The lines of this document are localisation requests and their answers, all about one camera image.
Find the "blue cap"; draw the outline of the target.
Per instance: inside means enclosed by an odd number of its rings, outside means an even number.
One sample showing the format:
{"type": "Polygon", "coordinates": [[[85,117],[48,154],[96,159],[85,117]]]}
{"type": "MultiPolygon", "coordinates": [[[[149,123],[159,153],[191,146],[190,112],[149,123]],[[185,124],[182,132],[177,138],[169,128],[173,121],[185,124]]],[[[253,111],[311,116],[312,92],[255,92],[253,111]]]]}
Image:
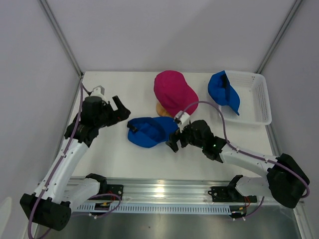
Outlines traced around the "blue cap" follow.
{"type": "Polygon", "coordinates": [[[236,115],[240,115],[240,98],[231,86],[226,71],[211,76],[208,83],[208,94],[218,105],[229,106],[236,115]]]}
{"type": "Polygon", "coordinates": [[[170,117],[141,117],[127,122],[128,140],[143,148],[152,148],[169,139],[178,126],[170,117]]]}

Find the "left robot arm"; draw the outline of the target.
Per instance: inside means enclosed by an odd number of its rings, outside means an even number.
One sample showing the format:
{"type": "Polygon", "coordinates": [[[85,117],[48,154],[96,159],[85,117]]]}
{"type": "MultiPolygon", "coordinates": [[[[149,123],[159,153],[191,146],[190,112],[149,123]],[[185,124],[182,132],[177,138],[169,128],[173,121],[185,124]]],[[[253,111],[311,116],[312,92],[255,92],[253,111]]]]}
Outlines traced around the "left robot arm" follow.
{"type": "Polygon", "coordinates": [[[88,199],[107,197],[109,186],[104,176],[90,173],[69,192],[66,186],[79,161],[103,127],[128,119],[130,111],[118,96],[112,108],[104,97],[88,96],[81,100],[79,111],[64,135],[61,152],[32,194],[23,194],[20,205],[29,223],[60,231],[68,224],[71,214],[88,199]]]}

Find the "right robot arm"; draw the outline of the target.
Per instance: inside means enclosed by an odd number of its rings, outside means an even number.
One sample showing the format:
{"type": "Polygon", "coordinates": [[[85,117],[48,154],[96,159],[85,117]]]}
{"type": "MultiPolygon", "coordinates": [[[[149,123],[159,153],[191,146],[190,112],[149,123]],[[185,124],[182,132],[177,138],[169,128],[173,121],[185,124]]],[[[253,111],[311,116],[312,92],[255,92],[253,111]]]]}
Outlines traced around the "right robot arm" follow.
{"type": "Polygon", "coordinates": [[[300,199],[310,193],[310,180],[288,154],[262,155],[244,151],[225,138],[215,136],[204,120],[189,123],[169,135],[166,144],[178,151],[188,145],[198,147],[210,160],[232,164],[257,174],[257,177],[236,175],[227,186],[232,201],[243,197],[272,197],[287,208],[295,208],[300,199]]]}

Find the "wooden hat stand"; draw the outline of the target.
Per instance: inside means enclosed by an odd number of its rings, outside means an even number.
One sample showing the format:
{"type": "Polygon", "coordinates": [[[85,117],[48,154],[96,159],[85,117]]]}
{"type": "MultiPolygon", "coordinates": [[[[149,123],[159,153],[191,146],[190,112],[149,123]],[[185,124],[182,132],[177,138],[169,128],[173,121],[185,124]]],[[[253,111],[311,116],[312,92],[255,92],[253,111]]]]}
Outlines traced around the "wooden hat stand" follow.
{"type": "Polygon", "coordinates": [[[160,117],[173,118],[173,116],[159,102],[156,104],[156,112],[160,117]]]}

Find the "white plastic basket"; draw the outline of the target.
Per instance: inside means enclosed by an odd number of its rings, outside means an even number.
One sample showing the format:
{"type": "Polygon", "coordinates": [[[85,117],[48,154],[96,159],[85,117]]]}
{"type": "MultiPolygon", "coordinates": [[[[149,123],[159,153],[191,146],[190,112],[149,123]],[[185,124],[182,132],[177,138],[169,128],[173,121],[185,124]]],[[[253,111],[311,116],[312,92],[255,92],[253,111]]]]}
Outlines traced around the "white plastic basket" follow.
{"type": "Polygon", "coordinates": [[[272,122],[266,79],[261,74],[225,71],[230,85],[240,98],[239,115],[229,106],[220,106],[224,119],[230,122],[269,125],[272,122]]]}

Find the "aluminium mounting rail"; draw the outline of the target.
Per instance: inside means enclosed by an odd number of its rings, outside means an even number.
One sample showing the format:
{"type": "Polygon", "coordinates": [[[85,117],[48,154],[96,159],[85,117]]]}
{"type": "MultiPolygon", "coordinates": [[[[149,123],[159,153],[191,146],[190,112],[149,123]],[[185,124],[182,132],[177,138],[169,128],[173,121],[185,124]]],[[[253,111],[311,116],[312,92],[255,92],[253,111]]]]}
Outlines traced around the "aluminium mounting rail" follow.
{"type": "Polygon", "coordinates": [[[123,203],[212,204],[208,191],[228,181],[108,178],[109,185],[123,185],[123,203]]]}

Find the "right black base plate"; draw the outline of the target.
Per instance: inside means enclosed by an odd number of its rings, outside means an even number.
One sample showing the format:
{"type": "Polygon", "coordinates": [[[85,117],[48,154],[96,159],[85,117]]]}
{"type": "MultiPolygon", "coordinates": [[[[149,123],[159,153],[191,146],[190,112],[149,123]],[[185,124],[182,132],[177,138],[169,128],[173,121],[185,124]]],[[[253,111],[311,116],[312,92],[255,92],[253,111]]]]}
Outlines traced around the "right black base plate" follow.
{"type": "Polygon", "coordinates": [[[257,203],[256,196],[242,196],[228,186],[212,186],[207,193],[215,203],[257,203]]]}

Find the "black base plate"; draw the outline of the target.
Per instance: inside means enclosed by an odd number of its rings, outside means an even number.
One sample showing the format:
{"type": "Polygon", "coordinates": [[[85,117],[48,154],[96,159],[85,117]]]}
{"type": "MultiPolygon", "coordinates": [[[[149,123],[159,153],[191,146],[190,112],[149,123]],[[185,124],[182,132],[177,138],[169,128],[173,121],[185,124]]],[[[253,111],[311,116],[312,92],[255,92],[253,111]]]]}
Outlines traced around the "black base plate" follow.
{"type": "Polygon", "coordinates": [[[242,196],[228,186],[212,186],[207,193],[215,203],[257,203],[256,196],[242,196]]]}
{"type": "Polygon", "coordinates": [[[106,193],[108,194],[115,194],[122,199],[124,191],[124,185],[121,184],[108,184],[106,193]]]}

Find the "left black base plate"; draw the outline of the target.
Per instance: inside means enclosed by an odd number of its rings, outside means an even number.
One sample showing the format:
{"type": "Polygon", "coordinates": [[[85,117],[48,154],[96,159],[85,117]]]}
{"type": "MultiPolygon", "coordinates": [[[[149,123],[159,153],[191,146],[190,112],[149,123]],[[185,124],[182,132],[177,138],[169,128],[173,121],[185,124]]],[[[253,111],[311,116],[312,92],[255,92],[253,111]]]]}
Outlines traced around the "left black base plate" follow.
{"type": "Polygon", "coordinates": [[[122,199],[124,191],[124,185],[121,184],[108,184],[106,193],[108,194],[115,194],[122,199]]]}

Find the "left frame post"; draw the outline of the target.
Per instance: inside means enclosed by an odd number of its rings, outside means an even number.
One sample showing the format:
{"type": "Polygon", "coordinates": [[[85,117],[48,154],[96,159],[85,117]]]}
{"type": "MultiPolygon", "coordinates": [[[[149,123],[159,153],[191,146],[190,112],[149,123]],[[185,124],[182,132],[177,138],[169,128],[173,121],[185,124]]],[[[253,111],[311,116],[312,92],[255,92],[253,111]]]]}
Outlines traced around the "left frame post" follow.
{"type": "Polygon", "coordinates": [[[53,10],[51,9],[49,3],[47,0],[38,0],[37,1],[45,15],[45,17],[47,18],[49,24],[52,27],[52,30],[55,34],[55,36],[57,37],[66,57],[68,58],[69,62],[71,63],[74,71],[76,72],[77,76],[81,79],[83,77],[83,71],[81,70],[78,61],[76,60],[74,53],[65,37],[65,34],[62,31],[62,28],[60,26],[60,24],[57,21],[57,18],[53,12],[53,10]]]}

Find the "frame post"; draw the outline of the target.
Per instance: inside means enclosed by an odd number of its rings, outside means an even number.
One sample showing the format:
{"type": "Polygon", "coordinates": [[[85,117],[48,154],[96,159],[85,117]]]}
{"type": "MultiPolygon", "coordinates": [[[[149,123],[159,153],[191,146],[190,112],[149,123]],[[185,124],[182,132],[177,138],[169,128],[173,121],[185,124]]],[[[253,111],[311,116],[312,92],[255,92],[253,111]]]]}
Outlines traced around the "frame post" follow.
{"type": "Polygon", "coordinates": [[[260,62],[257,70],[255,71],[256,74],[261,74],[269,61],[271,60],[272,56],[274,55],[276,49],[279,47],[281,41],[283,40],[285,34],[287,33],[290,25],[296,18],[298,12],[300,11],[302,5],[304,4],[305,0],[295,0],[293,1],[292,6],[290,7],[284,21],[279,27],[274,39],[272,40],[270,46],[268,47],[262,61],[260,62]]]}
{"type": "Polygon", "coordinates": [[[60,24],[57,21],[57,18],[53,12],[53,10],[51,9],[49,3],[47,0],[38,0],[37,1],[45,15],[45,17],[47,18],[49,24],[52,27],[52,30],[55,34],[55,36],[57,37],[66,57],[68,58],[69,62],[71,63],[74,71],[76,72],[77,76],[81,79],[83,77],[83,71],[81,70],[78,61],[76,60],[74,53],[65,37],[65,34],[62,31],[62,28],[60,26],[60,24]]]}

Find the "right frame post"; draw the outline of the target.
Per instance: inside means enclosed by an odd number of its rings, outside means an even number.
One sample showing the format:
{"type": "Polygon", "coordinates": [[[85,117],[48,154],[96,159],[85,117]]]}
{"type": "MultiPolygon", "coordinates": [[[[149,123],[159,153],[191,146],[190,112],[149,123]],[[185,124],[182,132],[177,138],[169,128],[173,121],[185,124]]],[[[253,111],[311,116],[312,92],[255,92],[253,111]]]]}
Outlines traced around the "right frame post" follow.
{"type": "Polygon", "coordinates": [[[268,47],[262,61],[260,62],[257,70],[255,71],[256,74],[261,74],[269,61],[271,60],[272,56],[274,55],[276,49],[279,47],[281,41],[283,40],[285,34],[287,33],[290,25],[296,18],[298,12],[300,11],[302,5],[304,4],[305,0],[295,0],[293,1],[292,6],[290,7],[284,21],[279,27],[274,39],[272,40],[270,46],[268,47]]]}

